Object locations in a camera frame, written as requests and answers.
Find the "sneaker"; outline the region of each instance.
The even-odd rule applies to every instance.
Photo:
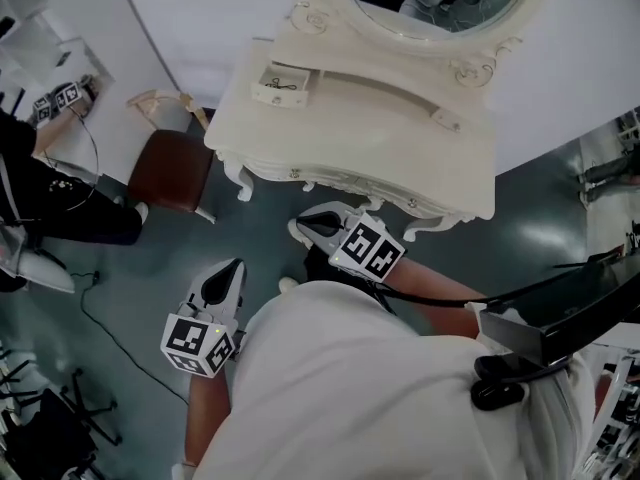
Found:
[[[589,202],[589,199],[587,198],[587,193],[584,190],[581,190],[580,192],[578,192],[578,197],[580,197],[580,202],[582,203],[582,206],[584,206],[585,210],[589,209],[589,205],[591,204]]]
[[[309,240],[296,226],[296,219],[291,219],[287,223],[287,229],[289,230],[289,234],[293,237],[294,240],[297,240],[302,245],[304,245],[307,249],[311,249],[313,247],[313,242]]]
[[[149,206],[146,203],[138,203],[134,206],[135,210],[140,214],[140,218],[142,219],[142,224],[145,223],[147,217],[149,216]]]
[[[278,281],[278,288],[280,289],[280,293],[290,292],[299,285],[300,283],[292,277],[283,277],[282,279],[280,279],[280,281]]]

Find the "floor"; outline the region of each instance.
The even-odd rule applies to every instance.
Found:
[[[501,175],[497,211],[491,221],[462,224],[440,234],[420,234],[409,256],[483,291],[498,294],[553,275],[555,263],[584,260],[586,212],[573,180],[581,168],[573,142]],[[334,199],[362,202],[332,189],[310,193],[299,183],[256,179],[254,199],[241,203],[237,188],[215,162],[203,206],[217,214],[213,226],[196,215],[153,208],[142,236],[132,247],[48,240],[45,246],[71,272],[98,269],[101,283],[86,296],[88,311],[116,335],[145,368],[183,396],[188,377],[173,369],[159,350],[166,316],[177,308],[190,280],[222,259],[241,257],[248,266],[241,325],[277,295],[282,275],[302,277],[305,249],[287,234],[286,222],[308,207]],[[103,183],[115,195],[122,187]],[[386,205],[379,215],[401,236],[407,215]],[[88,285],[80,279],[78,287]],[[68,383],[82,367],[81,382],[96,404],[114,396],[119,408],[105,423],[119,429],[123,443],[113,448],[96,437],[99,466],[109,478],[168,478],[182,458],[185,404],[137,370],[79,308],[80,294],[66,295],[37,286],[0,298],[0,337],[37,365],[25,371],[21,387]],[[403,318],[428,333],[407,307]]]

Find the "sleeve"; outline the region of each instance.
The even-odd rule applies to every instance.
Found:
[[[0,110],[0,153],[31,156],[38,133],[29,124]]]

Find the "cable on floor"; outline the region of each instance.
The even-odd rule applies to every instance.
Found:
[[[102,329],[104,331],[104,333],[109,336],[109,338],[111,338],[111,341],[113,341],[113,343],[120,349],[122,350],[122,352],[124,352],[124,354],[129,358],[129,360],[133,363],[133,365],[140,370],[141,372],[143,372],[145,375],[147,375],[149,378],[153,379],[154,381],[156,381],[158,384],[160,384],[163,388],[165,388],[167,391],[169,391],[171,394],[175,395],[176,397],[178,397],[180,400],[182,400],[186,405],[189,405],[189,402],[187,401],[186,398],[184,398],[182,395],[180,395],[180,393],[174,391],[173,389],[171,389],[171,387],[169,387],[167,384],[165,384],[164,382],[162,382],[160,379],[158,379],[156,376],[154,376],[152,373],[150,373],[146,368],[140,366],[140,364],[138,364],[138,362],[134,359],[134,357],[131,355],[131,353],[124,348],[124,346],[118,341],[118,338],[116,338],[113,333],[107,329],[107,327],[100,322],[100,320],[96,319],[94,316],[92,316],[86,309],[85,307],[85,297],[87,295],[87,293],[89,293],[91,290],[93,290],[93,288],[98,284],[98,281],[100,280],[100,276],[98,272],[89,272],[86,274],[71,274],[71,275],[75,275],[77,277],[85,277],[88,275],[93,276],[91,279],[91,286],[88,286],[87,288],[85,288],[84,290],[82,290],[82,294],[80,295],[80,310],[82,311],[82,313],[89,319],[91,320],[94,324],[96,324],[98,327],[100,327],[100,329]]]

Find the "person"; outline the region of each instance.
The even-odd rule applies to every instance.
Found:
[[[635,148],[629,155],[591,167],[578,176],[578,181],[584,186],[580,200],[585,207],[603,196],[640,190],[640,149]],[[598,185],[589,189],[587,184]]]
[[[36,131],[27,122],[0,110],[0,155],[7,169],[11,194],[20,216],[16,220],[2,183],[0,218],[3,225],[22,225],[35,239],[63,238],[80,242],[131,245],[142,230],[148,208],[139,203],[123,208],[78,178],[67,176],[34,158],[44,152],[88,106],[76,102]],[[12,292],[26,281],[0,271],[0,292]]]
[[[192,376],[174,480],[571,477],[595,413],[580,358],[563,372],[562,417],[535,387],[521,404],[483,412],[470,389],[475,359],[490,352],[473,312],[416,306],[440,334],[418,336],[322,255],[312,248],[310,282],[289,283],[250,321],[231,393],[223,372]],[[422,297],[482,297],[406,258],[385,283]]]

